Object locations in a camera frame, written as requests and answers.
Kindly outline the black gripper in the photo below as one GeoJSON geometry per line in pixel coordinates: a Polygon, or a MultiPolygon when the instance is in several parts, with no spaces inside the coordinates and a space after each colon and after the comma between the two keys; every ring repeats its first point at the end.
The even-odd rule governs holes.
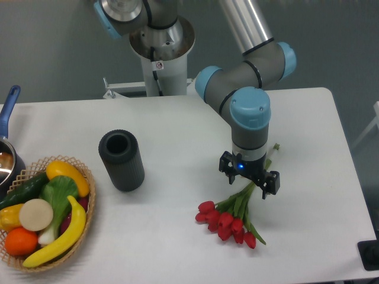
{"type": "Polygon", "coordinates": [[[262,189],[262,199],[266,199],[268,195],[277,194],[280,188],[280,173],[265,170],[265,159],[266,154],[258,160],[248,161],[243,159],[240,153],[235,155],[225,151],[219,159],[219,171],[228,177],[230,185],[237,175],[258,181],[258,186],[262,189]]]}

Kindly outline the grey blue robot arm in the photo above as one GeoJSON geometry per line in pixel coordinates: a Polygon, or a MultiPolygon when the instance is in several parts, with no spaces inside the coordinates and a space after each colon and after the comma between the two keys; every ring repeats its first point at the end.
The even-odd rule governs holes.
{"type": "MultiPolygon", "coordinates": [[[[256,1],[221,1],[243,62],[225,71],[203,69],[195,79],[199,97],[230,125],[232,151],[220,158],[229,181],[248,178],[274,195],[280,175],[264,168],[271,106],[264,87],[296,69],[294,50],[276,42],[256,1]]],[[[178,14],[177,1],[95,1],[100,23],[113,38],[129,37],[140,57],[147,96],[187,92],[187,55],[195,43],[194,29],[178,14]]]]}

